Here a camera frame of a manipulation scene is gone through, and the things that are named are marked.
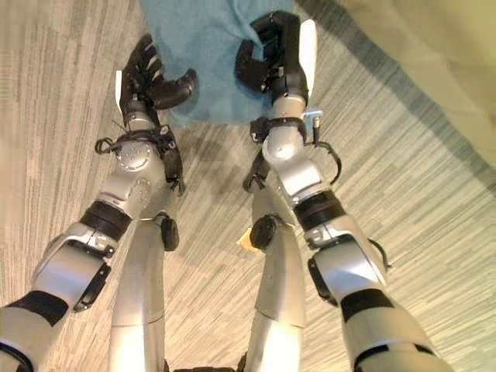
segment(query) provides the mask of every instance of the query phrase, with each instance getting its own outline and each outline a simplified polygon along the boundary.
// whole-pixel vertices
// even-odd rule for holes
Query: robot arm
[[[277,175],[287,207],[305,231],[309,248],[316,251],[308,269],[317,291],[325,301],[339,306],[343,314],[343,336],[354,372],[452,371],[437,357],[420,325],[386,294],[386,267],[381,253],[346,214],[319,169],[305,155],[302,118],[308,96],[302,85],[305,77],[295,64],[298,17],[275,12],[252,26],[264,43],[264,61],[251,59],[253,46],[244,42],[236,59],[236,73],[252,89],[271,91],[273,118],[252,122],[252,138],[263,145],[245,180],[245,189],[263,190],[268,171]],[[276,238],[272,229],[260,226],[256,222],[251,235],[252,245],[258,247],[260,242],[267,245]],[[252,339],[253,333],[258,333],[256,325],[257,316]],[[257,362],[257,357],[271,356],[250,352],[255,347],[251,341],[245,370],[278,370],[266,369]],[[294,350],[287,348],[286,352],[291,355]]]
[[[146,35],[123,74],[120,106],[126,134],[115,143],[98,141],[95,147],[99,153],[115,152],[114,171],[79,222],[49,243],[29,293],[0,308],[2,370],[39,370],[70,311],[91,307],[100,294],[111,270],[108,259],[131,221],[152,219],[162,208],[157,200],[164,188],[181,188],[181,158],[156,109],[189,97],[195,72],[171,82],[163,80],[160,67]]]

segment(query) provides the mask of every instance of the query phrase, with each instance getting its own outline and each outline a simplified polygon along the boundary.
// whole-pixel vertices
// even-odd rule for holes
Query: green fabric
[[[260,45],[253,20],[289,11],[291,0],[141,0],[141,5],[165,78],[178,78],[189,67],[198,74],[195,96],[171,109],[177,123],[248,123],[270,113],[268,95],[236,81],[236,52],[243,39]]]

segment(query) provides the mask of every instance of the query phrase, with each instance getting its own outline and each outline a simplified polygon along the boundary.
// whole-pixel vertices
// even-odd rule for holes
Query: black cable
[[[327,154],[332,156],[332,159],[336,163],[337,166],[337,171],[336,171],[336,176],[329,182],[331,186],[338,181],[339,176],[341,175],[341,170],[343,169],[343,164],[341,163],[341,158],[339,157],[338,153],[332,148],[332,146],[325,142],[325,141],[318,141],[317,143],[306,143],[305,146],[315,146],[315,147],[323,147],[324,149],[327,150]]]
[[[120,143],[114,143],[110,138],[105,137],[96,141],[95,152],[102,155],[103,153],[111,153],[112,151],[116,151],[120,149],[120,147]]]
[[[384,250],[384,248],[382,247],[381,244],[379,244],[378,242],[376,242],[375,240],[373,239],[369,239],[369,242],[374,245],[378,250],[379,252],[381,252],[381,255],[382,255],[382,262],[384,264],[384,267],[386,267],[386,270],[387,269],[391,269],[392,266],[389,264],[388,262],[388,255],[386,254],[386,251]]]

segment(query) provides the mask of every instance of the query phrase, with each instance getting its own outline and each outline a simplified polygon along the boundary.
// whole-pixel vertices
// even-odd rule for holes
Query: silver robot leg
[[[272,190],[253,189],[250,238],[265,252],[265,266],[245,371],[297,372],[305,326],[305,284],[292,217]]]

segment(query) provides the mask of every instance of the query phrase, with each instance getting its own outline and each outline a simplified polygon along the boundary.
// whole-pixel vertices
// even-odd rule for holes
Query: small tag
[[[245,233],[238,239],[236,244],[249,252],[257,252],[258,249],[251,245],[250,234],[251,234],[251,227],[246,229]]]

